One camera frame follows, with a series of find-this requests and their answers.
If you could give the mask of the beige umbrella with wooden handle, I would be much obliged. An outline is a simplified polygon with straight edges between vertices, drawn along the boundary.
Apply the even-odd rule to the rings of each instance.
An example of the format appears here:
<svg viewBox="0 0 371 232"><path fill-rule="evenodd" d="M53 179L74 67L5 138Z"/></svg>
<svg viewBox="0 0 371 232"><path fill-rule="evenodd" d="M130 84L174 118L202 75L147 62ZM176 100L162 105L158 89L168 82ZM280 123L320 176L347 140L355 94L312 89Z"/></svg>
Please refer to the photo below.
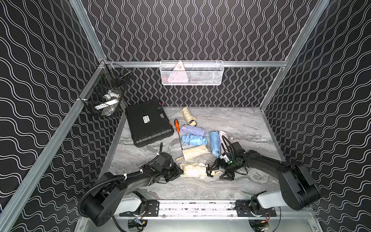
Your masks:
<svg viewBox="0 0 371 232"><path fill-rule="evenodd" d="M182 177L199 177L200 179L204 179L206 177L214 177L216 175L222 174L222 172L218 170L208 170L207 165L203 163L181 163L180 168L183 171L183 174L181 174Z"/></svg>

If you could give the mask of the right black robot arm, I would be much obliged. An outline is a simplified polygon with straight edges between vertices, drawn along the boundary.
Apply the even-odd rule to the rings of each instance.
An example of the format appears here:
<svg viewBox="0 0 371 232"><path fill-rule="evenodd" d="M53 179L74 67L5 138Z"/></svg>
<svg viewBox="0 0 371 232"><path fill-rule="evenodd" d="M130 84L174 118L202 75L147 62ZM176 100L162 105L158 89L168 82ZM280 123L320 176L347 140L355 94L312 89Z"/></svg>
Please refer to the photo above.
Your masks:
<svg viewBox="0 0 371 232"><path fill-rule="evenodd" d="M212 171L222 168L224 173L220 179L232 181L239 169L252 168L269 174L279 182L279 190L264 191L251 197L248 208L255 215L276 207L298 211L321 198L317 183L303 164L276 160L254 150L245 151L238 142L223 147L223 150L229 161L218 158L212 165L207 165L209 177Z"/></svg>

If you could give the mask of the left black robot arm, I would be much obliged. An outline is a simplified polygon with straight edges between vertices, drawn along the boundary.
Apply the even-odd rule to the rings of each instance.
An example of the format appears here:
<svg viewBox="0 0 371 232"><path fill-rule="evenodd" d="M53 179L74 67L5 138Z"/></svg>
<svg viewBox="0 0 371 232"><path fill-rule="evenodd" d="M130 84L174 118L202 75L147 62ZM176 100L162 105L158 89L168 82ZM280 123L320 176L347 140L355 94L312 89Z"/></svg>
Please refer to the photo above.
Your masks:
<svg viewBox="0 0 371 232"><path fill-rule="evenodd" d="M114 216L125 195L141 187L160 183L162 179L166 184L183 173L172 156L165 152L157 154L137 172L123 175L107 172L80 198L78 213L91 219L96 226L102 226Z"/></svg>

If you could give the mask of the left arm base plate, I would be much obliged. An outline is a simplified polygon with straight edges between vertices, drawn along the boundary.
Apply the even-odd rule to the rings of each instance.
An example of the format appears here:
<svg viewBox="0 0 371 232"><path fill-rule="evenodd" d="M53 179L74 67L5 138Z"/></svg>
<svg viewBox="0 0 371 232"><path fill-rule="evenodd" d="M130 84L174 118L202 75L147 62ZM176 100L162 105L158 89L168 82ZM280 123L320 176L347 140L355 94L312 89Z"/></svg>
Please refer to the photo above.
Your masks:
<svg viewBox="0 0 371 232"><path fill-rule="evenodd" d="M122 215L129 217L157 217L160 202L157 200L145 200L140 203L138 208L133 212L125 212Z"/></svg>

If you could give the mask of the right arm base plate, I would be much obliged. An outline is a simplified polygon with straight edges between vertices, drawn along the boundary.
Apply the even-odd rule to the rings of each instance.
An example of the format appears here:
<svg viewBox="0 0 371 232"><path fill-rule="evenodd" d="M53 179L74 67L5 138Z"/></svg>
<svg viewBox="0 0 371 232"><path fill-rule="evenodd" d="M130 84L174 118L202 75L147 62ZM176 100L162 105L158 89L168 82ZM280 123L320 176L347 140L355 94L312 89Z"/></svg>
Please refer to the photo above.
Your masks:
<svg viewBox="0 0 371 232"><path fill-rule="evenodd" d="M237 200L235 202L234 210L238 217L276 217L275 209L265 209L261 207L258 202L250 200Z"/></svg>

